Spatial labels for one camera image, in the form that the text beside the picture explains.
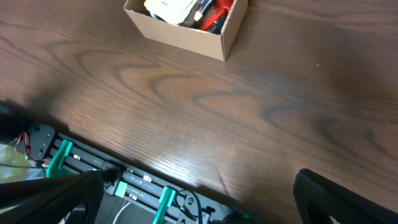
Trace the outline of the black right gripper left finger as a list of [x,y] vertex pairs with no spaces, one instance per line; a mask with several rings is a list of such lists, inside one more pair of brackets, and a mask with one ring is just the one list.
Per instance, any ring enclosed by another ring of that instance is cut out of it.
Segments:
[[1,223],[94,223],[103,195],[103,171],[1,184]]

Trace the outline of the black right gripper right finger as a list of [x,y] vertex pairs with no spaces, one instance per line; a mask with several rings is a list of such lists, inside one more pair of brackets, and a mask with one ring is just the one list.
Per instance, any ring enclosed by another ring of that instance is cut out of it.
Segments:
[[293,187],[294,199],[303,223],[397,223],[397,213],[384,208],[341,185],[301,169]]

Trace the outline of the cardboard box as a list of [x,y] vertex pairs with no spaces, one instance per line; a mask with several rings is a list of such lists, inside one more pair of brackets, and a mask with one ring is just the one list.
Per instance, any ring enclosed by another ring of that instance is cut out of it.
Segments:
[[168,24],[149,16],[143,0],[127,0],[124,10],[144,37],[221,61],[227,59],[248,8],[248,0],[235,0],[221,34]]

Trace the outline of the yellow sticky note pad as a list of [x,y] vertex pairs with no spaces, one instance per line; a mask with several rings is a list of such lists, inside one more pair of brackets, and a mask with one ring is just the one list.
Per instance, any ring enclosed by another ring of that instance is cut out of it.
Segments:
[[191,26],[199,0],[145,0],[145,8],[169,24]]

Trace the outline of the orange utility knife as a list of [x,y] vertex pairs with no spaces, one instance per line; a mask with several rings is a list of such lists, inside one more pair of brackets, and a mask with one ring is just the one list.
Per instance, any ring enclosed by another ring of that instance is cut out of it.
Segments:
[[212,5],[213,9],[219,10],[219,9],[225,9],[227,11],[230,11],[233,5],[233,0],[216,0],[214,4]]

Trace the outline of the black yellow correction tape dispenser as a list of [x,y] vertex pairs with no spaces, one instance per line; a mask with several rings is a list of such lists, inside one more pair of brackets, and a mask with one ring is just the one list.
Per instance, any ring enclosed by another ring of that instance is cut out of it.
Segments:
[[215,1],[216,0],[201,0],[200,7],[194,15],[194,20],[199,21],[210,10],[212,5],[214,5]]

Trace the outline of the green rail clamp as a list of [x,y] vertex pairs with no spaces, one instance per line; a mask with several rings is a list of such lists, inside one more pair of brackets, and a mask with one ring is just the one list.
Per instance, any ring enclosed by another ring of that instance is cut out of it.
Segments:
[[164,223],[166,211],[172,205],[176,193],[177,193],[177,191],[170,187],[163,188],[162,195],[160,196],[160,199],[159,199],[159,207],[154,216],[152,224],[163,224]]
[[46,169],[46,178],[59,178],[70,175],[70,172],[63,168],[63,163],[72,150],[73,143],[69,140],[63,140],[60,148],[53,156],[49,166]]

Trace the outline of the black mounting rail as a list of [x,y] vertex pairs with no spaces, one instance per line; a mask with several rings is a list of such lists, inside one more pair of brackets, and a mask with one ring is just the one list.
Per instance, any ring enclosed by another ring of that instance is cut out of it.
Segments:
[[72,150],[63,163],[63,168],[70,175],[90,170],[115,170],[115,180],[104,185],[105,194],[117,196],[134,207],[152,213],[151,223],[164,187],[177,191],[172,205],[166,211],[164,223],[259,223],[257,218],[247,213],[196,192],[184,190],[38,121],[23,124],[20,143],[16,149],[28,158],[41,162],[46,170],[63,140],[73,143]]

